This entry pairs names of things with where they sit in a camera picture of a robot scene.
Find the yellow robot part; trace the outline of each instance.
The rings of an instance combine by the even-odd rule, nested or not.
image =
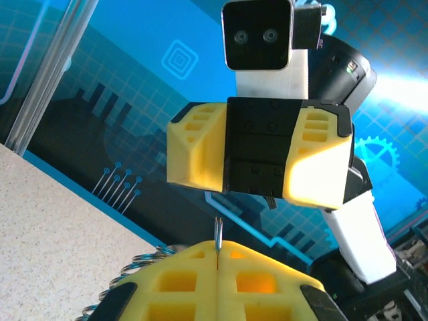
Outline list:
[[[167,127],[167,181],[221,192],[226,137],[226,103],[192,107]]]
[[[300,110],[286,161],[284,199],[307,207],[343,205],[352,136],[338,136],[337,118],[313,106]]]
[[[205,241],[124,278],[138,287],[119,321],[318,321],[300,286],[319,281],[231,241],[219,263]]]

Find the metal pole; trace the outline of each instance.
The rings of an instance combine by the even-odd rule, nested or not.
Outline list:
[[[97,4],[98,0],[70,1],[5,142],[18,155],[22,156],[27,149],[62,78],[67,59],[76,50]]]

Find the speckled surface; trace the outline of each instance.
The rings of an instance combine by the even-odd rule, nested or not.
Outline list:
[[[0,145],[0,320],[74,320],[132,256],[152,252]]]

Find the metal coil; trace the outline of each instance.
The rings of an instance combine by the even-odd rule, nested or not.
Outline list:
[[[98,299],[101,302],[107,295],[107,293],[123,278],[139,271],[141,268],[145,268],[149,265],[152,265],[160,260],[167,258],[180,252],[187,248],[186,245],[171,245],[171,246],[156,246],[156,252],[148,253],[148,254],[140,254],[136,255],[132,258],[131,263],[124,266],[120,270],[120,275],[117,278],[114,278],[108,284],[109,288],[104,290],[98,295]],[[86,306],[82,310],[82,315],[76,318],[74,321],[88,321],[91,314],[98,307],[98,304],[92,304],[90,306]]]

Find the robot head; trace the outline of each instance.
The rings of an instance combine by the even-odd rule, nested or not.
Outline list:
[[[292,0],[243,0],[222,10],[226,64],[232,70],[281,70],[290,60]]]

